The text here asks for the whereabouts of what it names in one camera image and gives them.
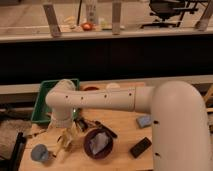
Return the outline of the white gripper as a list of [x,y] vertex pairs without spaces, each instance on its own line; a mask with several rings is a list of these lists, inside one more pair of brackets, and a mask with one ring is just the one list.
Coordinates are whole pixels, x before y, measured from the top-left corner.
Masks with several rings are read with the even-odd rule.
[[48,128],[71,128],[73,125],[73,118],[68,115],[66,118],[57,118],[55,115],[51,115],[50,123]]

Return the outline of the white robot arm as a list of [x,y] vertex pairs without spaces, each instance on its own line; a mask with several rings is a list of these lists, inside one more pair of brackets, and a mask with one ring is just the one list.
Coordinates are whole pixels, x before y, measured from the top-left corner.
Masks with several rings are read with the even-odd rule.
[[199,91],[183,81],[157,87],[75,91],[61,80],[46,95],[51,121],[64,127],[73,108],[147,113],[152,121],[154,171],[213,171],[206,105]]

